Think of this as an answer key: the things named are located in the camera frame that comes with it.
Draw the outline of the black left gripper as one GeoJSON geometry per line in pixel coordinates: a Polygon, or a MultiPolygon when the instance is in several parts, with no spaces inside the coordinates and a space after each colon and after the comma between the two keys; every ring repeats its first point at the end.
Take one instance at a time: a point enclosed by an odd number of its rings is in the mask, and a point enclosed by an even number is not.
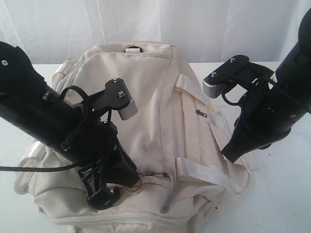
{"type": "Polygon", "coordinates": [[[86,188],[87,203],[96,210],[111,208],[139,180],[137,167],[117,137],[117,127],[100,120],[86,124],[79,131],[77,145],[86,157],[103,165],[89,164],[78,170],[86,188]]]}

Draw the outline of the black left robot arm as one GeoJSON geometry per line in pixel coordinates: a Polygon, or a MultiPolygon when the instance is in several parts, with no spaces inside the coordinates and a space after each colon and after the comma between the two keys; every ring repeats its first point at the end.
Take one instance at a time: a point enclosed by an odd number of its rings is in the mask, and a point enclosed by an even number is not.
{"type": "Polygon", "coordinates": [[[88,95],[71,85],[82,101],[65,101],[67,89],[57,93],[33,68],[19,47],[0,44],[0,116],[34,139],[63,155],[62,167],[1,167],[2,171],[60,172],[78,168],[88,204],[110,208],[121,197],[121,187],[139,180],[137,167],[122,148],[117,127],[101,116],[116,110],[122,120],[137,113],[135,102],[121,78],[109,80],[104,90],[88,95]]]}

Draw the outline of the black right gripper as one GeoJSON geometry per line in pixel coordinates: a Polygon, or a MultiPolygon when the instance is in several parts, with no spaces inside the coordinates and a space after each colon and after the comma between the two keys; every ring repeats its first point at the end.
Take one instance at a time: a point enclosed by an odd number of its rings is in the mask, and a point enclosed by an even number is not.
{"type": "Polygon", "coordinates": [[[268,83],[261,80],[241,98],[241,114],[233,135],[221,150],[230,162],[253,150],[264,150],[291,132],[280,105],[269,96],[270,91],[268,83]]]}

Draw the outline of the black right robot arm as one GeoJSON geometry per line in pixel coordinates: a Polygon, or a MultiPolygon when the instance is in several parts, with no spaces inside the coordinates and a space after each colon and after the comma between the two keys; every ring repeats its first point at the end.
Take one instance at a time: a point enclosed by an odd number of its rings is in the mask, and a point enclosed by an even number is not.
{"type": "Polygon", "coordinates": [[[298,29],[298,42],[273,74],[258,78],[255,90],[240,98],[241,113],[222,154],[235,162],[282,140],[311,112],[311,12],[298,29]]]}

